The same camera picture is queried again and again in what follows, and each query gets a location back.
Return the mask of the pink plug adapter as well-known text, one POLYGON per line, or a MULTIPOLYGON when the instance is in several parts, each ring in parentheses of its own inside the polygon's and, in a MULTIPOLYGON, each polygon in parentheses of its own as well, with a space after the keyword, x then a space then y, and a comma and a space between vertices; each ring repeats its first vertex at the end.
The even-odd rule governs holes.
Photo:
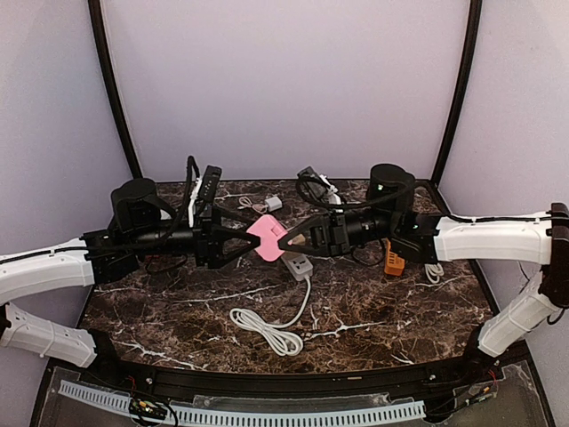
POLYGON ((262 260, 274 262, 284 253, 278 246, 278 240, 286 235, 286 230, 274 216, 262 215, 247 232, 260 239, 260 245, 255 248, 255 252, 262 260))

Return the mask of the white usb charger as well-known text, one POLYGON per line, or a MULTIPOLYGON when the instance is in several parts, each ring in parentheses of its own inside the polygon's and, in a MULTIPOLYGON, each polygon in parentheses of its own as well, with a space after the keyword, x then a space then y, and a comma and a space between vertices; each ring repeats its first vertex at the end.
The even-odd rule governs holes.
POLYGON ((266 198, 264 205, 266 206, 268 213, 272 213, 283 208, 283 202, 278 196, 266 198))

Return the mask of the orange power strip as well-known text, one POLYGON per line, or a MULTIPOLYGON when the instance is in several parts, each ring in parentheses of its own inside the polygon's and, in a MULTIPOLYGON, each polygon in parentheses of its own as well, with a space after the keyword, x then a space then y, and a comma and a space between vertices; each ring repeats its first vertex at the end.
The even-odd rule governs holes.
POLYGON ((401 277, 405 271, 405 260, 392 250, 389 240, 386 241, 384 273, 388 276, 401 277))

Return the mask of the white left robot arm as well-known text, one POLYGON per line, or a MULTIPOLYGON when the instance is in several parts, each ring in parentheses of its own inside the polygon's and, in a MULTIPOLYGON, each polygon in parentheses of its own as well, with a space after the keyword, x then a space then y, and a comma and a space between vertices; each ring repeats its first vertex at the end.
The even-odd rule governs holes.
POLYGON ((89 367, 110 356, 113 345, 96 331, 39 318, 15 300, 68 287, 116 282, 154 255, 193 256, 197 266, 218 269, 260 245, 249 221, 214 204, 221 169, 201 173, 187 160, 182 201, 173 207, 149 178, 135 178, 111 193, 113 216, 104 230, 63 244, 1 258, 1 344, 41 358, 89 367))

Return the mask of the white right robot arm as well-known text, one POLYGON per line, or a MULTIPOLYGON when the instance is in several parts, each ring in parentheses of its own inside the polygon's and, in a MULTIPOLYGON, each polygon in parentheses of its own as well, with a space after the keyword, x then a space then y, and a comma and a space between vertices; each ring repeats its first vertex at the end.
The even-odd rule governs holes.
POLYGON ((568 208, 554 203, 546 212, 518 216, 463 217, 413 210, 416 180, 398 165, 378 164, 370 171, 362 203, 325 203, 313 188, 322 178, 302 173, 299 196, 322 208, 278 240, 284 251, 321 257, 349 253, 387 239, 407 262, 437 264, 457 260, 532 262, 540 271, 498 315, 472 335, 467 356, 498 358, 513 342, 568 307, 568 208))

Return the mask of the beige cube socket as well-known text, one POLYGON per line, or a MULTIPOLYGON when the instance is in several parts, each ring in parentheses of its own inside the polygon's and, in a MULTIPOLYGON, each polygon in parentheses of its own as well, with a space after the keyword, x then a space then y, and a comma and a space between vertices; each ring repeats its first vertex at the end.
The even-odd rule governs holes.
POLYGON ((303 234, 299 234, 288 241, 289 246, 305 246, 307 242, 306 237, 303 234))

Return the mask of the white power strip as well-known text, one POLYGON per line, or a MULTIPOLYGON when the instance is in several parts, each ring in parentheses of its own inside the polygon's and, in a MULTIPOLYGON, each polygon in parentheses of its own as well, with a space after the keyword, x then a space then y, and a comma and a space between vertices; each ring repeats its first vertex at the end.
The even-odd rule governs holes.
POLYGON ((292 254, 286 256, 283 261, 293 278, 298 282, 310 278, 313 274, 313 264, 305 254, 292 254))

